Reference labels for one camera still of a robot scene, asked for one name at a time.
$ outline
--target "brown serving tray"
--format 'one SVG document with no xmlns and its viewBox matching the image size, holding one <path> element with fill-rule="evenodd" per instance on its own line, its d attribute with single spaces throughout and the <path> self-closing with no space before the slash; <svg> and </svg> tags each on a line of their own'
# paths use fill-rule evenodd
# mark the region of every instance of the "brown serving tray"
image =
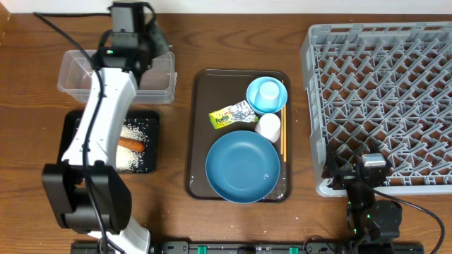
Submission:
<svg viewBox="0 0 452 254">
<path fill-rule="evenodd" d="M 273 191 L 259 202 L 282 202 L 292 191 L 292 130 L 290 128 L 290 81 L 279 71 L 234 71 L 206 69 L 194 81 L 190 116 L 189 154 L 185 172 L 187 193 L 199 200 L 223 200 L 210 187 L 206 176 L 206 158 L 213 143 L 232 131 L 254 131 L 256 123 L 236 122 L 215 130 L 210 123 L 209 113 L 236 104 L 246 99 L 246 89 L 251 81 L 262 76 L 281 80 L 287 88 L 287 155 L 286 162 L 280 154 L 281 142 L 274 146 L 280 155 L 281 172 Z"/>
</svg>

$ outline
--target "gray dish rack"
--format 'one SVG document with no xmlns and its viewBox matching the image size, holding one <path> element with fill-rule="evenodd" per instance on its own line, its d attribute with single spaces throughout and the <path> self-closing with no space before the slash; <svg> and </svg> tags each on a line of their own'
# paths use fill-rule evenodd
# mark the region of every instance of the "gray dish rack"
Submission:
<svg viewBox="0 0 452 254">
<path fill-rule="evenodd" d="M 317 192 L 326 145 L 350 164 L 376 142 L 393 164 L 379 191 L 452 193 L 452 22 L 313 25 L 301 49 Z"/>
</svg>

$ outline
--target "white cup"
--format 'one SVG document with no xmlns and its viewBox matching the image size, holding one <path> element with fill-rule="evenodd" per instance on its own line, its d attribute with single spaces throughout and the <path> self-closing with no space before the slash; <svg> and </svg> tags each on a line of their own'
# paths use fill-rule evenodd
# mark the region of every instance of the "white cup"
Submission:
<svg viewBox="0 0 452 254">
<path fill-rule="evenodd" d="M 275 114 L 264 114 L 254 129 L 264 138 L 274 143 L 278 141 L 281 134 L 281 120 Z"/>
</svg>

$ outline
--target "blue bowl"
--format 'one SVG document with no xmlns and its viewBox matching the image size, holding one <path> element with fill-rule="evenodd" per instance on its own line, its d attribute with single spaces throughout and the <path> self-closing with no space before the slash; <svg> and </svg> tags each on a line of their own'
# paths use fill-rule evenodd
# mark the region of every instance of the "blue bowl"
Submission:
<svg viewBox="0 0 452 254">
<path fill-rule="evenodd" d="M 256 94 L 259 91 L 259 88 L 261 87 L 262 84 L 264 84 L 267 81 L 272 81 L 272 82 L 276 83 L 278 85 L 278 87 L 280 88 L 280 102 L 279 102 L 278 108 L 273 111 L 263 111 L 263 110 L 257 108 L 256 105 L 254 104 L 254 99 L 256 98 Z M 287 89 L 285 88 L 284 84 L 282 84 L 281 81 L 277 80 L 276 78 L 260 77 L 260 78 L 253 80 L 253 82 L 251 82 L 251 84 L 249 84 L 248 89 L 246 89 L 246 100 L 248 101 L 249 106 L 251 106 L 251 108 L 257 114 L 263 115 L 263 114 L 267 114 L 267 113 L 276 113 L 276 112 L 280 111 L 284 107 L 285 103 L 287 102 Z"/>
<path fill-rule="evenodd" d="M 234 131 L 219 138 L 206 160 L 213 190 L 241 204 L 266 197 L 275 188 L 280 170 L 280 158 L 270 141 L 251 131 Z"/>
</svg>

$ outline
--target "blue plate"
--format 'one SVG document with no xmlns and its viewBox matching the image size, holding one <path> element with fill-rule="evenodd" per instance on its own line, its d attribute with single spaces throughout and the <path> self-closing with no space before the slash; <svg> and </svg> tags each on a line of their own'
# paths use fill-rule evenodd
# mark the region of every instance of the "blue plate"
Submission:
<svg viewBox="0 0 452 254">
<path fill-rule="evenodd" d="M 280 175 L 280 158 L 273 145 L 251 131 L 234 131 L 218 139 L 206 160 L 213 190 L 231 202 L 251 203 L 266 197 Z"/>
</svg>

